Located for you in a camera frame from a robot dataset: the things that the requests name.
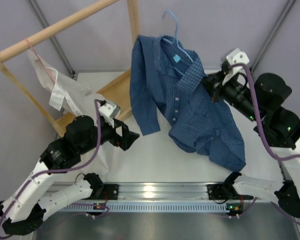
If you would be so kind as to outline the blue plaid shirt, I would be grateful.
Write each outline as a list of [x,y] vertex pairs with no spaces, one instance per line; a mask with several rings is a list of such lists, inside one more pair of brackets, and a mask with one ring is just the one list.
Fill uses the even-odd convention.
[[[206,74],[199,55],[179,42],[192,63],[163,38],[173,40],[168,35],[139,35],[132,49],[130,105],[141,133],[159,132],[161,113],[171,126],[169,137],[180,149],[240,172],[246,165],[245,143],[230,107],[224,101],[212,102],[201,83]],[[181,57],[178,63],[175,54]]]

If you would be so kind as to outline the light blue wire hanger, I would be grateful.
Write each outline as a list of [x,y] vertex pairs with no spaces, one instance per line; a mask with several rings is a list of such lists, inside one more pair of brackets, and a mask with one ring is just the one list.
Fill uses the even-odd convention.
[[[171,11],[171,10],[166,10],[163,15],[162,15],[162,19],[165,18],[165,16],[167,14],[170,14],[173,19],[174,19],[174,22],[175,22],[175,30],[174,30],[174,37],[173,37],[173,40],[170,41],[168,40],[167,38],[162,38],[162,40],[164,40],[166,43],[169,43],[170,45],[172,46],[176,46],[180,52],[182,52],[190,61],[191,63],[194,63],[194,60],[193,58],[187,53],[187,51],[185,49],[183,49],[180,44],[179,44],[179,40],[178,40],[178,28],[179,28],[179,23],[178,23],[178,20],[177,20],[177,17],[175,16],[175,14]],[[181,57],[176,53],[174,56],[173,56],[173,60],[175,61],[175,63],[178,63],[180,62],[181,60]],[[179,74],[181,74],[182,76],[184,76],[184,73],[182,73],[180,70],[178,70],[176,67],[173,67]]]

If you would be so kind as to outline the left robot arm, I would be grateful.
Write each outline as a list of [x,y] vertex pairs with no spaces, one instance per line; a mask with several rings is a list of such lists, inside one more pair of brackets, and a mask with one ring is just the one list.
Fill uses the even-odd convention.
[[9,199],[0,201],[4,238],[28,235],[59,210],[80,200],[99,199],[105,190],[96,173],[86,173],[83,179],[53,194],[45,193],[63,174],[79,170],[82,155],[92,151],[93,160],[100,145],[107,142],[126,151],[139,136],[117,119],[111,126],[100,116],[97,121],[87,115],[76,117],[66,126],[64,136],[48,145],[23,185]]

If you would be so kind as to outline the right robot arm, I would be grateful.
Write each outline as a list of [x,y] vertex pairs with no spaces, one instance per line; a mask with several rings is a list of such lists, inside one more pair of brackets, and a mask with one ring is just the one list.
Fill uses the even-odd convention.
[[292,217],[300,218],[300,119],[282,107],[292,89],[274,73],[261,74],[252,85],[261,119],[259,126],[270,150],[280,158],[294,157],[280,164],[290,178],[270,181],[233,172],[217,189],[212,189],[209,196],[221,195],[232,200],[239,196],[259,198],[277,204]]

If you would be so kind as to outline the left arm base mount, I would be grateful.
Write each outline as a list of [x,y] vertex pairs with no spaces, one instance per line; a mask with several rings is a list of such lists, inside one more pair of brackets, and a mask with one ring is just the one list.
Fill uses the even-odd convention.
[[105,184],[98,196],[92,196],[93,200],[117,200],[119,195],[118,184]]

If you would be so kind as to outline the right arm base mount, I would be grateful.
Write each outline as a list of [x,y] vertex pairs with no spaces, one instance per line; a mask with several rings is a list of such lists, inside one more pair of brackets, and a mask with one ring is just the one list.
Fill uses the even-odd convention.
[[213,201],[240,200],[240,195],[232,185],[216,183],[207,185],[208,199]]

